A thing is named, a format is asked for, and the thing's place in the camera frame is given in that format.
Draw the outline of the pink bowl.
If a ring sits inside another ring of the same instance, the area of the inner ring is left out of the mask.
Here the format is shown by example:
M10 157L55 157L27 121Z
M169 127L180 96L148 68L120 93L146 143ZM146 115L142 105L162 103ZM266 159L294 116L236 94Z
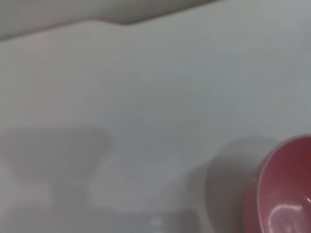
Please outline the pink bowl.
M243 233L311 233L311 134L278 144L250 181Z

